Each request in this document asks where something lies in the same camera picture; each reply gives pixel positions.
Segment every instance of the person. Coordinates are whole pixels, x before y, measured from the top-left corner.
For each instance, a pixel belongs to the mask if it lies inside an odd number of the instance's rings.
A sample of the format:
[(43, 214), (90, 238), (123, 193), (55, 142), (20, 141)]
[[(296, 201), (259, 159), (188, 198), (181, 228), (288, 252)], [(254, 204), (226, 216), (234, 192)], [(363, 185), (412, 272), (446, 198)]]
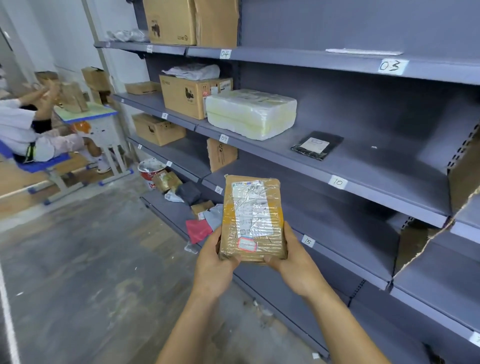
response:
[[(22, 108), (38, 101), (46, 93), (45, 100), (38, 108)], [(90, 138), (82, 138), (65, 127), (36, 133), (36, 130), (42, 129), (42, 123), (51, 123), (59, 93), (60, 84), (50, 81), (48, 87), (20, 98), (0, 100), (0, 141), (12, 150), (17, 163), (46, 162), (60, 154), (76, 151), (90, 163), (97, 163), (98, 173), (108, 172), (110, 165), (102, 150)]]
[[(333, 363), (390, 364), (323, 278), (287, 222), (284, 230), (288, 258), (279, 260), (266, 255), (264, 260), (308, 303), (322, 330)], [(218, 258), (216, 247), (220, 234), (221, 227), (208, 237), (199, 253), (192, 292), (156, 364), (202, 362), (209, 317), (217, 300), (229, 287), (233, 271), (240, 264), (239, 255), (223, 261)]]

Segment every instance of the paper label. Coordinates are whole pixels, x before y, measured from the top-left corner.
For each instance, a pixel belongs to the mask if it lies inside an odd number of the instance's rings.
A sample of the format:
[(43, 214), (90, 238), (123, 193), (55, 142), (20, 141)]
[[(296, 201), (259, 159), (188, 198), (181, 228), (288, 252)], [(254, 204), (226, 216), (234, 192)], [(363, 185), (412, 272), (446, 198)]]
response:
[(222, 134), (222, 135), (220, 135), (220, 138), (219, 138), (218, 141), (223, 143), (223, 144), (228, 144), (228, 136), (225, 135), (225, 134)]
[(332, 174), (332, 178), (330, 178), (330, 181), (328, 184), (330, 186), (334, 186), (335, 188), (338, 188), (339, 190), (345, 190), (345, 187), (347, 186), (348, 181), (346, 179), (343, 179), (341, 177), (338, 177), (334, 174)]
[(223, 82), (220, 82), (220, 90), (219, 90), (219, 93), (222, 93), (223, 91), (230, 91), (232, 90), (232, 86), (231, 86), (231, 81), (228, 80), (228, 81), (223, 81)]
[(326, 142), (325, 140), (308, 138), (308, 140), (302, 145), (300, 145), (300, 147), (310, 150), (311, 152), (321, 154), (324, 149), (328, 147), (329, 144), (330, 143)]
[(394, 58), (385, 58), (380, 63), (380, 67), (378, 68), (378, 73), (385, 73), (385, 74), (394, 74), (396, 76), (403, 75), (405, 71), (408, 60), (396, 60)]
[(231, 49), (222, 49), (222, 51), (220, 52), (220, 59), (229, 60), (231, 55), (232, 55)]
[(205, 114), (205, 117), (207, 117), (207, 97), (208, 96), (204, 96), (204, 114)]
[(232, 196), (237, 237), (255, 238), (274, 234), (263, 181), (233, 182)]
[(472, 343), (472, 344), (475, 344), (477, 345), (478, 347), (480, 347), (480, 334), (476, 331), (474, 331), (472, 333), (472, 336), (470, 336), (470, 339), (469, 341)]
[(237, 246), (240, 250), (245, 250), (247, 252), (256, 252), (257, 243), (255, 240), (240, 236)]
[(311, 247), (311, 248), (313, 248), (313, 246), (315, 245), (315, 239), (312, 239), (308, 235), (304, 235), (301, 242), (304, 243), (305, 245)]

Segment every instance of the person's arm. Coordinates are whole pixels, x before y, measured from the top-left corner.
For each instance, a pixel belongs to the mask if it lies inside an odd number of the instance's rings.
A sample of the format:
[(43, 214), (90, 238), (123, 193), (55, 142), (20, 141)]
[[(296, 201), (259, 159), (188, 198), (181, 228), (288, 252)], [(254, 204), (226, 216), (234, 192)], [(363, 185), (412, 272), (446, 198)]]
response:
[(53, 107), (55, 106), (55, 101), (60, 93), (60, 83), (50, 81), (49, 84), (49, 93), (47, 99), (42, 103), (42, 105), (35, 112), (34, 120), (50, 120), (52, 117)]
[(350, 310), (330, 287), (307, 251), (285, 222), (288, 258), (267, 255), (265, 262), (309, 304), (335, 364), (390, 364)]
[(156, 364), (194, 364), (203, 359), (206, 330), (218, 298), (232, 281), (240, 256), (221, 261), (216, 245), (222, 228), (216, 229), (198, 254), (190, 298), (165, 343)]
[(48, 92), (48, 87), (43, 87), (39, 90), (30, 92), (22, 97), (19, 97), (20, 106), (30, 105), (31, 103), (40, 99), (44, 94)]

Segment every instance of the finger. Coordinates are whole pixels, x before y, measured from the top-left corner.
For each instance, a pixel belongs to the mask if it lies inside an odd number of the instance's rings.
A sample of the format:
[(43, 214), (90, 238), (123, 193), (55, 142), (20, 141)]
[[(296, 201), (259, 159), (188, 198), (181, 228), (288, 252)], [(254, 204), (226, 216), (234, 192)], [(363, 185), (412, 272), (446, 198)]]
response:
[(221, 234), (222, 234), (222, 226), (219, 226), (207, 238), (207, 241), (204, 244), (204, 248), (208, 250), (214, 250), (216, 248), (216, 244), (218, 243), (218, 238), (220, 238)]
[(264, 256), (264, 261), (265, 263), (267, 263), (269, 267), (275, 269), (277, 272), (280, 271), (280, 266), (282, 264), (282, 261), (278, 259), (276, 256), (266, 254)]
[(232, 271), (234, 271), (239, 266), (240, 262), (241, 262), (241, 255), (234, 254), (227, 260), (224, 260), (223, 264), (229, 264), (232, 268)]
[(285, 232), (285, 240), (287, 241), (287, 249), (289, 252), (301, 247), (299, 240), (295, 236), (292, 227), (288, 222), (284, 222), (283, 230)]

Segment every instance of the white foam package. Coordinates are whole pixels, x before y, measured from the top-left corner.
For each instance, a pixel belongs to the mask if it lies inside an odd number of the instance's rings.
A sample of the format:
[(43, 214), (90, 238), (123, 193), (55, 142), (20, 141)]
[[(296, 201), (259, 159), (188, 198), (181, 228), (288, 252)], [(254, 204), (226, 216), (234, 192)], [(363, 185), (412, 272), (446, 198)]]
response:
[(294, 98), (254, 90), (224, 91), (206, 98), (208, 122), (250, 139), (265, 140), (291, 128)]

